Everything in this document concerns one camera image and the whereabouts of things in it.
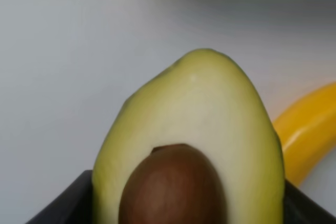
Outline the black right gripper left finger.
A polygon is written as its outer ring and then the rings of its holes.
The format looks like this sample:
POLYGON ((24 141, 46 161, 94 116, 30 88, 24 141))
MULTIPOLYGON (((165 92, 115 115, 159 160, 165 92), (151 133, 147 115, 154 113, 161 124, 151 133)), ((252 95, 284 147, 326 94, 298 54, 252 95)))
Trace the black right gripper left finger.
POLYGON ((92 223, 92 171, 82 172, 28 224, 92 223))

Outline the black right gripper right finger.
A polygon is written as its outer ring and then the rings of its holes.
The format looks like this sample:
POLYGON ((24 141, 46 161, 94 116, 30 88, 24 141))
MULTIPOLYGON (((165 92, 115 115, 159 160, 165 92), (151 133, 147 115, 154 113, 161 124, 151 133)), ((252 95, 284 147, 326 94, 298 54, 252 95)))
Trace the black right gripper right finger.
POLYGON ((335 216, 320 207, 289 181, 286 181, 283 203, 285 224, 335 224, 335 216))

